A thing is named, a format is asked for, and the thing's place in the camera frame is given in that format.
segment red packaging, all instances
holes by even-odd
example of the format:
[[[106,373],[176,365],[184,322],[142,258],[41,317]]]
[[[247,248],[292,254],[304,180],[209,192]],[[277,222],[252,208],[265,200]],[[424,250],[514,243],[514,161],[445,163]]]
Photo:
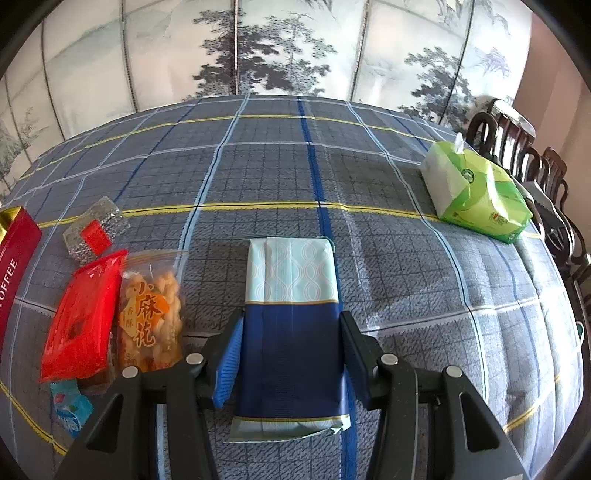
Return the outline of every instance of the red packaging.
[[[41,359],[41,381],[89,378],[107,367],[109,333],[127,250],[77,270],[53,317]]]
[[[0,212],[0,355],[8,315],[41,230],[23,207]]]

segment yellow stripe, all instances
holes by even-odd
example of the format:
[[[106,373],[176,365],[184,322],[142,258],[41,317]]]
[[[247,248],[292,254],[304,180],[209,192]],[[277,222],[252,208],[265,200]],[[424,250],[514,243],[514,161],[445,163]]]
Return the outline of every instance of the yellow stripe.
[[[364,205],[344,205],[343,203],[321,202],[321,205],[330,209],[339,209],[347,212],[377,213],[380,215],[393,215],[397,217],[420,219],[421,215],[417,212],[407,212],[405,210],[387,209],[381,207],[370,207]],[[162,215],[170,213],[191,212],[195,207],[193,205],[164,205],[160,207],[136,208],[123,210],[126,217],[140,217],[149,215]],[[218,212],[224,210],[268,210],[268,209],[314,209],[318,208],[318,202],[230,202],[230,203],[205,203],[199,207],[205,212]],[[423,215],[429,220],[439,221],[434,215]],[[63,218],[61,220],[49,220],[38,223],[39,228],[47,228],[54,225],[67,225],[79,218],[79,215]]]
[[[584,338],[581,339],[577,348],[575,348],[569,354],[569,356],[567,357],[569,360],[571,360],[573,357],[577,356],[577,354],[581,350],[581,345],[583,343],[583,340],[584,340]],[[560,372],[554,377],[554,385],[558,385],[559,383],[560,383]],[[553,392],[555,392],[555,389],[548,387],[543,393],[540,394],[540,396],[537,398],[537,400],[533,403],[533,405],[530,408],[528,408],[525,412],[523,412],[521,415],[519,415],[516,418],[514,418],[513,420],[511,420],[507,425],[505,425],[503,427],[503,430],[505,430],[505,433],[509,433],[511,430],[515,430],[520,425],[523,425],[529,418],[531,418],[535,414],[535,412],[538,411],[538,409],[542,406],[542,403],[544,403],[546,398],[548,398],[548,396]]]
[[[216,121],[220,121],[220,120],[230,120],[234,118],[233,115],[226,115],[226,116],[212,116],[212,117],[208,117],[208,118],[194,118],[194,119],[189,119],[189,120],[181,120],[180,122],[166,122],[164,124],[158,124],[158,125],[152,125],[151,127],[145,127],[145,128],[140,128],[139,130],[133,130],[131,132],[127,132],[125,134],[121,134],[121,135],[116,135],[114,137],[109,137],[109,138],[105,138],[103,140],[99,140],[98,142],[95,142],[93,144],[90,145],[86,145],[85,147],[73,151],[71,153],[68,153],[67,155],[64,155],[63,157],[57,158],[56,160],[52,160],[51,162],[49,162],[47,165],[43,165],[42,167],[39,167],[38,169],[32,171],[31,173],[28,173],[26,175],[23,175],[22,177],[19,178],[19,180],[24,180],[26,178],[29,178],[31,175],[33,175],[34,173],[43,170],[44,168],[49,167],[50,165],[53,165],[55,163],[58,163],[62,160],[64,160],[67,157],[71,157],[72,155],[75,155],[83,150],[86,150],[88,148],[92,148],[92,147],[96,147],[97,145],[102,145],[103,143],[107,143],[110,142],[112,140],[118,140],[120,138],[123,137],[128,137],[131,135],[136,135],[136,134],[140,134],[140,133],[144,133],[147,132],[149,130],[154,130],[155,128],[160,128],[160,127],[172,127],[174,125],[179,125],[179,124],[192,124],[192,123],[201,123],[201,122],[216,122]],[[300,116],[300,115],[240,115],[239,118],[267,118],[267,119],[277,119],[277,118],[284,118],[284,119],[300,119],[300,118],[306,118],[308,120],[318,120],[318,121],[326,121],[326,122],[337,122],[340,124],[348,124],[348,125],[355,125],[357,127],[363,127],[362,124],[358,123],[358,122],[352,122],[349,120],[342,120],[340,118],[329,118],[326,116],[311,116],[311,115],[304,115],[304,116]],[[378,125],[367,125],[367,127],[369,128],[373,128],[376,130],[385,130],[388,132],[394,132],[397,133],[399,135],[403,135],[405,137],[410,137],[410,138],[416,138],[418,140],[424,140],[426,142],[432,142],[435,143],[435,140],[433,140],[432,138],[424,138],[424,137],[418,137],[417,135],[413,135],[413,134],[409,134],[406,132],[401,132],[400,130],[396,130],[395,128],[390,128],[390,127],[381,127]]]
[[[37,422],[30,417],[30,415],[27,413],[27,411],[22,407],[22,405],[17,401],[17,399],[14,398],[10,394],[10,392],[8,391],[6,386],[1,381],[0,381],[0,390],[2,390],[4,392],[4,394],[11,401],[12,405],[14,405],[14,408],[16,408],[18,410],[18,412],[22,415],[22,418],[25,419],[25,421],[31,426],[31,428],[35,431],[36,434],[38,434],[46,442],[51,443],[53,445],[53,449],[57,453],[59,453],[60,455],[65,455],[67,453],[67,450],[65,447],[63,447],[62,445],[57,443],[57,441],[55,440],[55,438],[52,435],[50,435],[45,430],[43,430],[37,424]]]
[[[526,236],[528,238],[541,238],[539,233],[521,232],[521,235]]]

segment plaid tablecloth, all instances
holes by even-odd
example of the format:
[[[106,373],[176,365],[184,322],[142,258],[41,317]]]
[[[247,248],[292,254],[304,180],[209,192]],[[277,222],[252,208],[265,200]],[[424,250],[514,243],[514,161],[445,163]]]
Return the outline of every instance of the plaid tablecloth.
[[[416,367],[462,367],[538,472],[582,396],[572,310],[533,227],[506,245],[436,219],[418,165],[441,139],[453,133],[384,109],[237,96],[141,112],[45,153],[7,201],[25,205],[43,230],[0,364],[0,435],[23,470],[51,478],[71,444],[52,419],[48,385],[37,381],[40,357],[75,270],[61,235],[108,195],[131,221],[116,247],[190,250],[188,350],[243,305],[246,238],[327,236],[340,295],[361,329]],[[375,413],[358,406],[343,435],[229,445],[232,412],[229,405],[209,417],[224,479],[334,480],[346,473],[346,442],[357,447],[357,476],[365,474]]]

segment metal screw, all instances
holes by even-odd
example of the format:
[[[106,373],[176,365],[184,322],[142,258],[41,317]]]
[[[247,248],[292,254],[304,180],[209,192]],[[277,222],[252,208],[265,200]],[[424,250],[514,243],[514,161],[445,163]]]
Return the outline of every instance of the metal screw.
[[[445,372],[452,378],[460,378],[462,376],[462,369],[455,365],[450,365],[445,369]]]
[[[203,362],[203,355],[200,353],[190,353],[185,360],[189,365],[199,365]]]
[[[124,376],[124,378],[133,378],[138,374],[138,368],[134,367],[133,365],[130,365],[129,367],[125,367],[123,369],[123,371],[121,372],[121,375]]]
[[[393,353],[383,354],[381,360],[384,365],[389,366],[396,365],[398,363],[398,357]]]

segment clear plastic container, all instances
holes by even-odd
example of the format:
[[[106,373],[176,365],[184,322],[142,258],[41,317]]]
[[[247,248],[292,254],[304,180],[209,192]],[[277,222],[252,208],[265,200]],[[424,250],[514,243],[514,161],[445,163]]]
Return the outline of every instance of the clear plastic container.
[[[70,256],[80,265],[96,260],[118,235],[129,228],[129,220],[110,198],[103,197],[64,232]]]

